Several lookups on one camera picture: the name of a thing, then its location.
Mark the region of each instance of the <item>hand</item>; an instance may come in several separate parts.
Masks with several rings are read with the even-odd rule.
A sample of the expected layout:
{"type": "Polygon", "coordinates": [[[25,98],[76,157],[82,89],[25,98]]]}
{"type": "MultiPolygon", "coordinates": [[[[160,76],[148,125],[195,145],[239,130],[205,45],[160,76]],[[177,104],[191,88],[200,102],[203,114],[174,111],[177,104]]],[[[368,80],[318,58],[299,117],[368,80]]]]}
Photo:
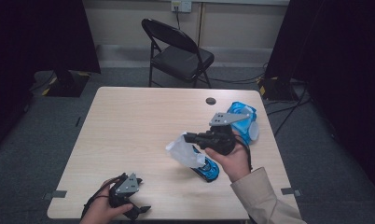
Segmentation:
{"type": "Polygon", "coordinates": [[[205,149],[205,153],[222,165],[231,183],[251,173],[248,164],[248,155],[243,146],[239,143],[236,144],[235,148],[227,156],[219,154],[209,147],[205,149]]]}
{"type": "Polygon", "coordinates": [[[103,191],[98,194],[98,196],[98,198],[92,202],[88,212],[80,221],[81,224],[109,223],[118,215],[126,213],[132,209],[131,203],[123,204],[122,206],[116,208],[109,205],[109,185],[107,188],[104,188],[103,191]]]}

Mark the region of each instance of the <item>wall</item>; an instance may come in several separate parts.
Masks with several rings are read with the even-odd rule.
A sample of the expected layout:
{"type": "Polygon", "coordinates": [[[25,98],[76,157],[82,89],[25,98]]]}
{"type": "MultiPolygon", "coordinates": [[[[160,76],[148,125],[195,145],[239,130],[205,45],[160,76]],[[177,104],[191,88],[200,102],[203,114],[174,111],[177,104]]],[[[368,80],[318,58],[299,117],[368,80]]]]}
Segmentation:
{"type": "MultiPolygon", "coordinates": [[[[143,18],[177,27],[170,1],[91,0],[84,1],[84,5],[94,44],[102,49],[113,45],[119,49],[146,51],[150,42],[141,26],[143,18]]],[[[286,8],[283,1],[272,1],[269,5],[193,2],[192,12],[179,13],[179,21],[181,30],[218,56],[216,62],[227,61],[231,55],[233,58],[242,55],[235,60],[250,63],[253,58],[260,58],[257,62],[265,63],[270,58],[286,8]]]]}

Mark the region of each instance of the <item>folding chair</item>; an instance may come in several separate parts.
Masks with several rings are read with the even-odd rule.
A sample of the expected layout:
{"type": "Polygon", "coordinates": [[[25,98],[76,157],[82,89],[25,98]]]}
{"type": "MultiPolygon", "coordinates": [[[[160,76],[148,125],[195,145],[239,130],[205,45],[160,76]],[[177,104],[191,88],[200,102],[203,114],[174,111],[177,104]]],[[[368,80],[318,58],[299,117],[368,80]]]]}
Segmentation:
{"type": "Polygon", "coordinates": [[[149,87],[152,83],[161,86],[152,79],[153,68],[157,68],[185,82],[193,82],[193,88],[196,87],[197,80],[212,88],[205,70],[214,62],[213,53],[198,48],[184,32],[162,22],[143,19],[142,27],[151,40],[149,87]],[[161,50],[156,40],[168,44],[169,47],[161,50]]]}

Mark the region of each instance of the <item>white plastic bag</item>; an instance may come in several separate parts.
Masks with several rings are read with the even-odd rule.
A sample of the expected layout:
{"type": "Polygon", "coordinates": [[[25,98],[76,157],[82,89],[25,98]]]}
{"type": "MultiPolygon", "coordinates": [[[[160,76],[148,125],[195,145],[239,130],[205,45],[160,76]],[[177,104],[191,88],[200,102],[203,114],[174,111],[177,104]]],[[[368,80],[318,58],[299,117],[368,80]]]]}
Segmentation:
{"type": "Polygon", "coordinates": [[[205,155],[193,151],[193,146],[185,142],[182,133],[175,141],[165,148],[176,161],[190,168],[199,168],[205,165],[205,155]]]}

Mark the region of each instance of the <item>wooden table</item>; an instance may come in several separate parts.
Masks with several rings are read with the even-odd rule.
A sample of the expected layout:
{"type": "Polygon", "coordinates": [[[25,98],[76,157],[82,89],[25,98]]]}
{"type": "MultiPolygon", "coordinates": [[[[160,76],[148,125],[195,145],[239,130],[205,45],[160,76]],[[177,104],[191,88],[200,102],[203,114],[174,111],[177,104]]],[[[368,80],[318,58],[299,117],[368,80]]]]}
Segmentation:
{"type": "Polygon", "coordinates": [[[152,206],[138,219],[248,219],[220,165],[218,179],[207,183],[165,150],[182,132],[209,130],[215,112],[226,112],[235,101],[257,110],[259,138],[251,145],[254,169],[264,166],[277,196],[298,208],[293,195],[281,192],[290,184],[258,92],[102,87],[57,188],[66,190],[66,196],[52,199],[48,216],[80,218],[83,204],[106,179],[136,173],[144,181],[131,200],[152,206]],[[208,97],[216,104],[206,104],[208,97]]]}

